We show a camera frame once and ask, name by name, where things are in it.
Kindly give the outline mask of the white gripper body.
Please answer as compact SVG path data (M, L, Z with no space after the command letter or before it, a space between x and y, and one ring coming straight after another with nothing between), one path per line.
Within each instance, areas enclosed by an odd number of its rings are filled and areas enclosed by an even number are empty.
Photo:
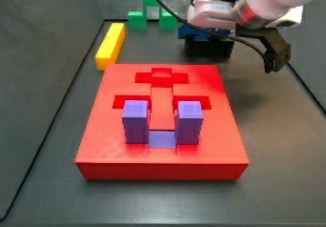
M187 22L200 28L235 30L231 13L233 0L192 0L187 11Z

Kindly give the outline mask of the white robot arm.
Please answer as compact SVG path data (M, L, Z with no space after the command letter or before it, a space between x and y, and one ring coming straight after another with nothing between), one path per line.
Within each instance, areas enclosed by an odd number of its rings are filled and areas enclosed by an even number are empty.
M187 22L193 26L247 30L292 26L300 23L303 6L311 0L193 0Z

